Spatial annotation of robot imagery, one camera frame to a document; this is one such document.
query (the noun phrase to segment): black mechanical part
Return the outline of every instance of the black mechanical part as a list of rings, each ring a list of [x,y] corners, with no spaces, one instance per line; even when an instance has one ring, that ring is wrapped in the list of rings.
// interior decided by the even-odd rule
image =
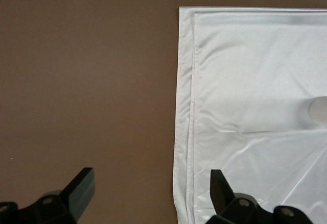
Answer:
[[[234,193],[221,170],[211,171],[210,197],[217,215],[207,224],[312,224],[300,210],[277,206],[270,213],[252,196]]]
[[[0,203],[0,224],[76,224],[94,193],[94,170],[84,168],[59,195],[41,197],[21,210],[14,202]]]

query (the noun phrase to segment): screw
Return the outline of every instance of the screw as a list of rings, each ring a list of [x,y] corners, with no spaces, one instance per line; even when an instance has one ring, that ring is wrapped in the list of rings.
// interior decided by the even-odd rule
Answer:
[[[8,206],[4,205],[4,206],[0,207],[0,212],[4,212],[6,210],[8,210]]]
[[[51,197],[48,197],[48,198],[46,198],[45,200],[43,200],[42,203],[43,203],[44,205],[47,205],[47,204],[51,204],[52,201],[53,201],[53,199],[52,199]]]
[[[282,208],[282,213],[286,216],[294,216],[294,212],[288,208]]]
[[[244,206],[244,207],[249,207],[250,206],[250,202],[248,200],[242,199],[242,200],[239,201],[239,203],[240,203],[241,206]]]

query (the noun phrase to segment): white round object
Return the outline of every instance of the white round object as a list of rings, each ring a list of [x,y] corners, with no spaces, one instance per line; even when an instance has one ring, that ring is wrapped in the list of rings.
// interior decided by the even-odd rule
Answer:
[[[311,103],[309,116],[318,125],[327,127],[327,96],[318,97]]]

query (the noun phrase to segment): brown surface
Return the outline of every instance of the brown surface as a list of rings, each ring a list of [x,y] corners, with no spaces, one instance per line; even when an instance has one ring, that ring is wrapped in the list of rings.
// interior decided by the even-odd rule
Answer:
[[[327,0],[1,0],[0,201],[24,207],[91,166],[80,224],[177,223],[179,6]]]

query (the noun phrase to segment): white cylinder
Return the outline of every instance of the white cylinder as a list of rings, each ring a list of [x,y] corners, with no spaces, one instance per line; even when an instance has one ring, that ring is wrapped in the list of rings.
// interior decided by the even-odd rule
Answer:
[[[316,124],[327,127],[327,96],[314,99],[309,107],[309,116]]]

